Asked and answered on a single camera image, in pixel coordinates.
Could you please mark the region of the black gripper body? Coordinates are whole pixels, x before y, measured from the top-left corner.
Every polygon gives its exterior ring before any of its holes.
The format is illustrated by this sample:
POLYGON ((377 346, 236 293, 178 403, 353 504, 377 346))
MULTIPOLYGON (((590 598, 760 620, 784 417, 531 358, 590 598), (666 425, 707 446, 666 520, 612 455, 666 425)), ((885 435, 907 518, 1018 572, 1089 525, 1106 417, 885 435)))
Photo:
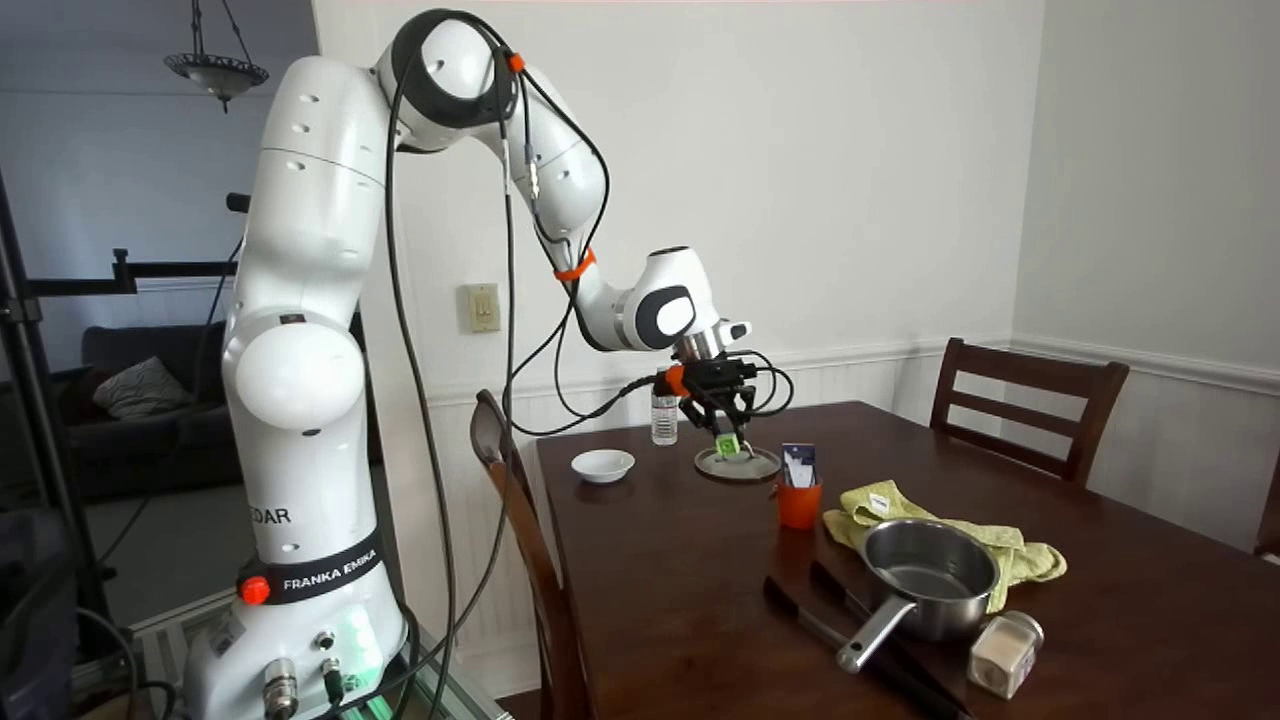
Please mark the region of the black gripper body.
POLYGON ((704 353, 698 340, 680 340, 676 361, 683 372, 680 414, 712 435, 740 435, 757 417, 757 370, 727 353, 704 353))

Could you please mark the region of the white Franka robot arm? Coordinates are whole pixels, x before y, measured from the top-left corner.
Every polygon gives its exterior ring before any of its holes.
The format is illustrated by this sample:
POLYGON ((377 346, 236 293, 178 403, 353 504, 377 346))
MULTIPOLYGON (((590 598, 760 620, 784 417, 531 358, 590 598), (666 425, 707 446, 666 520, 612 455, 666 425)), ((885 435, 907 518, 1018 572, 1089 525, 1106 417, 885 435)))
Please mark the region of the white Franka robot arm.
POLYGON ((225 391, 258 556, 191 654, 195 720, 318 720, 374 698, 408 643, 369 481, 356 299, 401 150, 482 142, 507 160, 552 277, 601 353, 722 361, 743 323, 692 249, 601 277, 608 167, 541 77, 474 14, 411 17, 369 64, 297 61, 273 99, 225 323, 225 391))

